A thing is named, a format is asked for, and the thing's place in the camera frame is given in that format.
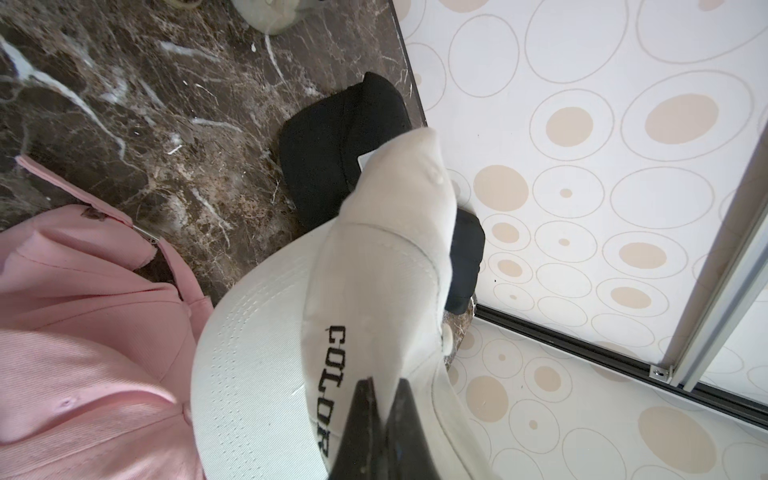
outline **white baseball cap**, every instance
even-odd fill
[[[210,480],[325,478],[364,379],[384,423],[407,381],[440,478],[493,477],[443,363],[455,210],[437,133],[401,135],[377,150],[335,220],[221,300],[192,375]]]

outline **black object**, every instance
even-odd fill
[[[411,386],[400,379],[382,426],[373,379],[359,380],[329,480],[439,480]]]
[[[650,384],[665,392],[700,403],[710,409],[730,415],[762,429],[768,429],[768,406],[739,397],[703,383],[698,383],[692,392],[686,392],[679,386],[668,385],[650,377],[650,364],[604,349],[593,343],[575,339],[564,333],[550,330],[545,326],[519,319],[507,313],[494,310],[485,305],[478,305],[475,316],[483,320],[532,338],[545,345],[553,346],[571,355],[603,366],[606,369]]]
[[[485,232],[480,220],[468,211],[457,209],[451,243],[453,278],[445,301],[445,309],[450,313],[461,315],[467,311],[478,282],[484,246]]]
[[[280,132],[280,165],[301,223],[312,230],[338,215],[360,178],[357,157],[410,130],[400,93],[371,72],[290,118]]]

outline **cap brim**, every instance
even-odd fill
[[[205,326],[191,407],[209,480],[327,476],[306,414],[300,338],[307,281],[331,223],[248,273]]]

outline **brown marble countertop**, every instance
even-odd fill
[[[228,0],[5,0],[0,6],[0,230],[73,202],[26,153],[166,237],[214,303],[304,233],[277,134],[301,108],[388,78],[416,89],[389,0],[332,0],[281,35]]]

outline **wallpaper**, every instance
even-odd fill
[[[757,296],[701,381],[768,405],[768,286]]]
[[[659,362],[768,120],[768,2],[394,4],[479,302]]]
[[[449,378],[503,480],[768,478],[768,432],[480,319]]]

